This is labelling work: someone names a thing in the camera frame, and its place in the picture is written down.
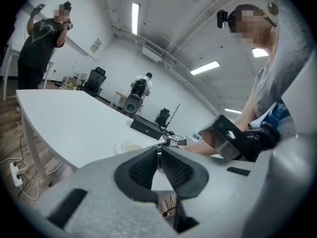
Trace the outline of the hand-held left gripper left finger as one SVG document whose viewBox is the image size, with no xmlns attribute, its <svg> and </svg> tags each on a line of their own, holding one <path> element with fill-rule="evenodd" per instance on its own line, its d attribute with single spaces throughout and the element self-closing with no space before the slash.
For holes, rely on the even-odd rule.
<svg viewBox="0 0 317 238">
<path fill-rule="evenodd" d="M 29 218 L 51 238 L 174 238 L 151 190 L 157 149 L 97 160 L 51 187 Z"/>
</svg>

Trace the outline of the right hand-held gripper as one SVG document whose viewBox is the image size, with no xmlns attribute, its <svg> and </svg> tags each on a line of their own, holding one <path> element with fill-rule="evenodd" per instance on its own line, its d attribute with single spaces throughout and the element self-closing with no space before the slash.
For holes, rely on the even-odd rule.
<svg viewBox="0 0 317 238">
<path fill-rule="evenodd" d="M 186 146 L 187 138 L 181 135 L 170 135 L 166 141 L 170 147 Z"/>
</svg>

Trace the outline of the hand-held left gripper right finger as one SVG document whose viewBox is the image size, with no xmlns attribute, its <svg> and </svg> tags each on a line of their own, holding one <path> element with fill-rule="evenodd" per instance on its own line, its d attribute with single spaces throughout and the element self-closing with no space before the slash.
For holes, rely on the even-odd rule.
<svg viewBox="0 0 317 238">
<path fill-rule="evenodd" d="M 177 196 L 165 238 L 252 238 L 270 230 L 272 152 L 255 162 L 225 160 L 163 147 L 161 165 Z"/>
</svg>

